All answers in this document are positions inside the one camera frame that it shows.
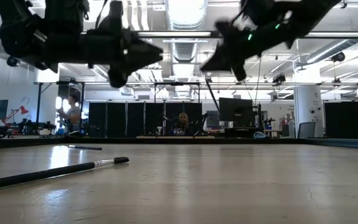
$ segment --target white column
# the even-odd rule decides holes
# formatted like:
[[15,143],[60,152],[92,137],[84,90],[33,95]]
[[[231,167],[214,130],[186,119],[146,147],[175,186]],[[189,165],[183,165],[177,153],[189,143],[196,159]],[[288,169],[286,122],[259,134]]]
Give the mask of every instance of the white column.
[[[294,82],[320,83],[320,70],[318,65],[308,65],[294,69]],[[294,88],[295,102],[295,129],[296,134],[300,123],[315,122],[315,137],[323,137],[323,104],[321,102],[321,89],[318,85],[296,86]]]

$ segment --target black robotic arm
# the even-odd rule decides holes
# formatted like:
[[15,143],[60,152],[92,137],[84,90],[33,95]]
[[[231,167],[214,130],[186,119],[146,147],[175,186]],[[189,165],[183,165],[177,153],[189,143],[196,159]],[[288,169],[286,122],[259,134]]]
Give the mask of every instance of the black robotic arm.
[[59,63],[110,65],[109,81],[119,88],[132,72],[162,60],[163,50],[122,27],[122,2],[110,2],[99,27],[82,34],[87,0],[46,0],[45,17],[32,14],[30,1],[0,0],[0,38],[5,51],[41,70]]

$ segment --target wooden floor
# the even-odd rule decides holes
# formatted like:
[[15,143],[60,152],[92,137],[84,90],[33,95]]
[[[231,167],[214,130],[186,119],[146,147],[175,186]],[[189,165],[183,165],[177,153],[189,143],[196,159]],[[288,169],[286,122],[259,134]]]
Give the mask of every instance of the wooden floor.
[[358,223],[358,149],[101,146],[0,149],[0,177],[131,159],[0,189],[0,223]]

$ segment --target computer monitor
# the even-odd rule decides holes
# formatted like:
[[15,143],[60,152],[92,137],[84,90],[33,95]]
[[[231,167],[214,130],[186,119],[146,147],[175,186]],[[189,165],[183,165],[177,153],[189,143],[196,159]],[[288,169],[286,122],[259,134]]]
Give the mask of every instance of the computer monitor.
[[233,121],[234,127],[255,127],[252,100],[219,98],[221,121]]

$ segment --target pole tip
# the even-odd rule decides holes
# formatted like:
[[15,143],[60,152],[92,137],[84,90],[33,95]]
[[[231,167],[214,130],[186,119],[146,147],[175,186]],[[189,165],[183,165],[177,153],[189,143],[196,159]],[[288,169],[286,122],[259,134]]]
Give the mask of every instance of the pole tip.
[[115,164],[122,164],[122,163],[126,163],[126,162],[129,162],[128,157],[115,157],[114,158],[114,163]]

